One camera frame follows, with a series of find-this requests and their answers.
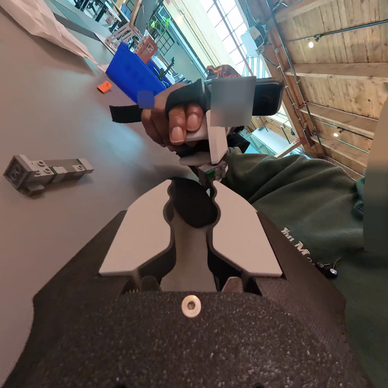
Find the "person's right hand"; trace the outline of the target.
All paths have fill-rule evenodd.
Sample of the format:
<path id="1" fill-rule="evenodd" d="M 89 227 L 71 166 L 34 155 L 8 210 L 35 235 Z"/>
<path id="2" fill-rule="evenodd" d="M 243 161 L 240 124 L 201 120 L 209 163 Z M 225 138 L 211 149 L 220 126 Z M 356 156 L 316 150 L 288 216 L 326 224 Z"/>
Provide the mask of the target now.
<path id="1" fill-rule="evenodd" d="M 202 124 L 204 112 L 197 104 L 187 107 L 176 106 L 165 114 L 168 96 L 175 90 L 186 86 L 178 83 L 172 85 L 155 97 L 153 109 L 142 111 L 142 124 L 147 135 L 163 148 L 174 152 L 182 144 L 194 147 L 197 141 L 188 141 L 187 134 L 197 132 Z"/>

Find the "dark grey brick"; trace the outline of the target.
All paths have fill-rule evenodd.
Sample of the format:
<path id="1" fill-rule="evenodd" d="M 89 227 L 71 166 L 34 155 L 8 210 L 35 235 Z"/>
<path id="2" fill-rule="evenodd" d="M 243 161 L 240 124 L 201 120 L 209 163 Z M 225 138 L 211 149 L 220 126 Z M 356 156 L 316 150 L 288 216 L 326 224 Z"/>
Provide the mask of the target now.
<path id="1" fill-rule="evenodd" d="M 211 187 L 213 181 L 221 181 L 228 170 L 226 161 L 220 161 L 218 164 L 207 163 L 197 167 L 199 183 L 204 187 Z"/>

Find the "brown printed toy box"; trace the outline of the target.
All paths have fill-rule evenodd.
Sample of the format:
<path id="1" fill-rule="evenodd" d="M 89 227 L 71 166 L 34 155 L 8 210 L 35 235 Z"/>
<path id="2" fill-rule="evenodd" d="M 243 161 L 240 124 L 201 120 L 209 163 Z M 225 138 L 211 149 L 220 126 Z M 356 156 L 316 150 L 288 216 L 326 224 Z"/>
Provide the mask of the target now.
<path id="1" fill-rule="evenodd" d="M 152 36 L 146 35 L 138 43 L 133 53 L 138 55 L 144 64 L 147 64 L 157 51 L 158 46 L 156 45 Z"/>

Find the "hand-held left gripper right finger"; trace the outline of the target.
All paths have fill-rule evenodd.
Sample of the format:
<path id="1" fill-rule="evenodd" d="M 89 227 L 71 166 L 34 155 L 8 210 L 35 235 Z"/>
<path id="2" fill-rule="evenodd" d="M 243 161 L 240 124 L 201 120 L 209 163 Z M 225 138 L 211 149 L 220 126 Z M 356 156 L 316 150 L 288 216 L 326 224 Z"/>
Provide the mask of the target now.
<path id="1" fill-rule="evenodd" d="M 208 266 L 218 290 L 230 277 L 243 286 L 254 278 L 280 279 L 283 271 L 256 209 L 221 182 L 213 188 L 218 215 L 207 234 Z"/>

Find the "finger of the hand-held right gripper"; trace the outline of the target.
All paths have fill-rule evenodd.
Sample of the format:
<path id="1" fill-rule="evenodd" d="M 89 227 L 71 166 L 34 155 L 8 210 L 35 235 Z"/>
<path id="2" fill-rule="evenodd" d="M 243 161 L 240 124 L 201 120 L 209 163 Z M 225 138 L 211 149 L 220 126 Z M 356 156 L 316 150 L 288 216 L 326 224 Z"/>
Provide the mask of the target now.
<path id="1" fill-rule="evenodd" d="M 211 124 L 211 110 L 207 111 L 207 132 L 212 164 L 218 164 L 228 150 L 227 128 Z"/>

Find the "person's right forearm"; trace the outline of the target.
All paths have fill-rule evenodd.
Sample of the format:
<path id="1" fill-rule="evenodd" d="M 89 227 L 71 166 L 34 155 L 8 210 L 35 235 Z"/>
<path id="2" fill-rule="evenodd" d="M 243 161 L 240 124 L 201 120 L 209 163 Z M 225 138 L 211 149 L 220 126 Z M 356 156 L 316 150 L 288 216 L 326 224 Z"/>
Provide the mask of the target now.
<path id="1" fill-rule="evenodd" d="M 364 178 L 353 180 L 341 167 L 322 159 L 301 155 L 275 158 L 264 154 L 243 154 L 240 148 L 229 148 L 228 170 L 222 183 L 251 204 L 274 193 L 291 200 L 307 200 L 311 194 L 318 204 L 330 193 L 351 195 L 355 211 L 363 215 Z"/>

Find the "blue plastic bin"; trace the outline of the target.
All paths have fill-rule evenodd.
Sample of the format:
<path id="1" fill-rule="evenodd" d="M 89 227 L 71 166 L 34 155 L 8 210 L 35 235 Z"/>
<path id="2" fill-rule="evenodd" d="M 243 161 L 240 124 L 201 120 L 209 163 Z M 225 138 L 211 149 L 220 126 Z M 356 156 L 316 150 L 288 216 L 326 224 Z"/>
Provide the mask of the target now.
<path id="1" fill-rule="evenodd" d="M 163 83 L 125 42 L 121 42 L 107 70 L 107 77 L 135 104 L 138 91 L 150 91 L 156 96 L 166 90 Z"/>

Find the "white ceiling device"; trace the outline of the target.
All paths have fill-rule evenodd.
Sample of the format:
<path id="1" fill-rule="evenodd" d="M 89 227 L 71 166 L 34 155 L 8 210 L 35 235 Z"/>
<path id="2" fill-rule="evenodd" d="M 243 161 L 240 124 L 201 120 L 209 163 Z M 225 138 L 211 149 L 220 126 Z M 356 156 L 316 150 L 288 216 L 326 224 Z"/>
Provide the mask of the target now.
<path id="1" fill-rule="evenodd" d="M 241 35 L 248 57 L 258 57 L 264 52 L 267 32 L 264 25 L 256 24 Z"/>

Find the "grey brick pillar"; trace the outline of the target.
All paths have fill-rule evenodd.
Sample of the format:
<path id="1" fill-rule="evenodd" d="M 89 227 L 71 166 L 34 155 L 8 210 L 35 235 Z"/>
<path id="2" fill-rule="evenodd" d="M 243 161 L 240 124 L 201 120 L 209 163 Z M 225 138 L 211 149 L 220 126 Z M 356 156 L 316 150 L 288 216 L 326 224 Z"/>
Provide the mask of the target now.
<path id="1" fill-rule="evenodd" d="M 78 181 L 91 174 L 94 167 L 85 158 L 30 160 L 22 154 L 12 156 L 3 177 L 16 191 L 34 196 L 46 187 L 68 181 Z"/>

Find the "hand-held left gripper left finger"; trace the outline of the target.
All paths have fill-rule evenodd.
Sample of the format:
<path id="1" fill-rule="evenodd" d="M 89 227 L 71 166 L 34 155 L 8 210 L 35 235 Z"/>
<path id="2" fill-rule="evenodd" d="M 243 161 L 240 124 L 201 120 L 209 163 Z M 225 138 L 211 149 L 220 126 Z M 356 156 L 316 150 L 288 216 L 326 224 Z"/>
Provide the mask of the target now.
<path id="1" fill-rule="evenodd" d="M 176 264 L 174 216 L 167 179 L 134 201 L 126 211 L 99 269 L 102 277 L 129 277 L 136 286 L 152 276 L 161 283 Z"/>

